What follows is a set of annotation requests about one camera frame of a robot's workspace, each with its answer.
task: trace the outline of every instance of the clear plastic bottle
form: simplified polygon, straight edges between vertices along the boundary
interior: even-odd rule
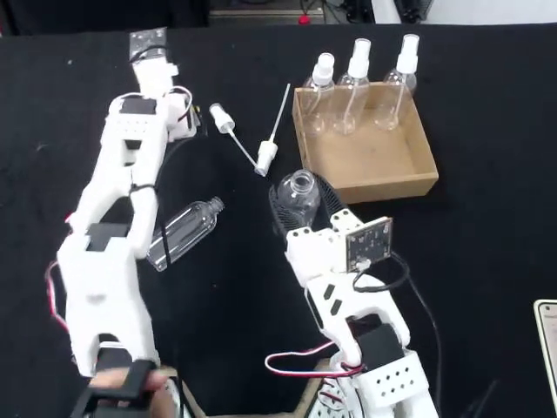
[[[371,46],[369,39],[356,39],[348,71],[337,83],[339,92],[333,105],[332,126],[335,131],[344,135],[356,131],[366,107],[369,89],[367,71]]]
[[[375,124],[386,131],[396,128],[404,119],[418,85],[418,35],[405,35],[399,60],[394,70],[385,77],[384,91],[373,112]]]
[[[217,215],[224,208],[225,205],[219,198],[208,202],[193,202],[165,225],[171,263],[190,251],[215,228]],[[147,259],[159,272],[168,267],[160,229],[153,235]]]
[[[321,135],[329,128],[329,112],[334,93],[332,73],[334,56],[328,52],[319,55],[312,75],[305,81],[305,91],[301,101],[305,132],[310,136]]]
[[[319,187],[313,174],[298,170],[282,179],[277,190],[278,202],[294,214],[304,226],[311,226],[319,209]]]

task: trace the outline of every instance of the bottle cap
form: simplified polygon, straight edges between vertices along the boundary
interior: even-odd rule
[[[228,133],[228,131],[234,130],[234,121],[220,103],[213,103],[209,108],[209,113],[215,119],[215,125],[220,133]]]
[[[334,67],[334,56],[328,52],[319,55],[319,59],[313,67],[312,80],[316,85],[328,85],[332,81]]]
[[[369,39],[363,37],[356,39],[352,58],[350,58],[350,63],[348,65],[348,75],[350,77],[367,77],[367,71],[369,70],[369,51],[371,47],[372,43]]]
[[[413,74],[418,69],[418,44],[419,36],[408,34],[402,39],[397,71],[402,74]]]
[[[265,177],[271,166],[271,162],[277,155],[277,145],[272,141],[261,141],[258,151],[257,173]]]

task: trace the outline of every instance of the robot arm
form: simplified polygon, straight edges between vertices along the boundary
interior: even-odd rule
[[[363,373],[337,378],[354,418],[393,418],[395,411],[397,417],[437,418],[426,375],[417,353],[407,348],[410,331],[393,297],[388,291],[354,290],[357,271],[389,256],[392,223],[379,218],[364,224],[344,207],[332,214],[331,228],[288,231],[285,256],[319,331],[339,347],[332,369],[364,366]],[[367,274],[358,280],[359,287],[383,285]],[[379,325],[358,334],[352,325],[370,315],[379,318]]]
[[[101,334],[116,337],[133,361],[159,363],[136,260],[151,243],[158,210],[154,185],[166,144],[193,137],[197,120],[189,91],[173,90],[177,72],[166,60],[164,44],[164,30],[131,34],[141,92],[112,101],[91,181],[67,219],[71,233],[57,252],[71,347],[83,376],[95,373]],[[102,222],[122,197],[131,200],[131,223]]]

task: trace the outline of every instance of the open cardboard tray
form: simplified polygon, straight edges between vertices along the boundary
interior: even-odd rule
[[[328,361],[322,360],[316,366],[316,370],[327,369]],[[176,371],[173,369],[167,369],[169,376],[176,376]],[[186,386],[185,382],[182,382],[182,389],[184,390],[185,399],[191,407],[193,413],[193,418],[306,418],[311,410],[311,407],[317,397],[317,392],[322,385],[321,379],[309,379],[305,387],[304,393],[302,394],[299,404],[295,410],[291,412],[283,412],[278,414],[269,415],[214,415],[207,416],[203,409],[196,402],[195,397],[191,390]]]
[[[423,196],[439,178],[413,100],[394,130],[383,131],[373,123],[373,109],[386,89],[383,83],[370,84],[359,128],[347,136],[333,130],[319,137],[306,135],[300,98],[308,90],[294,93],[292,116],[302,164],[325,177],[346,203]]]

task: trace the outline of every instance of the black tablecloth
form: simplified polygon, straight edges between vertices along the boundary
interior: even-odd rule
[[[285,84],[300,85],[321,51],[338,76],[353,39],[371,38],[376,80],[410,30],[422,36],[416,101],[440,181],[424,198],[353,210],[395,218],[394,246],[444,342],[444,416],[493,379],[484,416],[551,416],[532,304],[557,296],[557,26],[183,30],[169,42],[182,83],[203,108],[222,103],[254,155]],[[108,104],[137,89],[127,55],[124,33],[0,40],[2,416],[66,416],[84,385],[49,317],[43,273],[92,173]],[[277,140],[275,182],[300,167],[291,118]],[[210,126],[171,161],[160,193],[168,213],[219,196],[216,230],[166,274],[140,263],[163,361],[173,364],[178,339],[178,366],[209,415],[292,410],[305,382],[270,375],[263,359],[323,340],[273,235],[268,186]],[[433,383],[431,326],[409,287],[394,297]]]

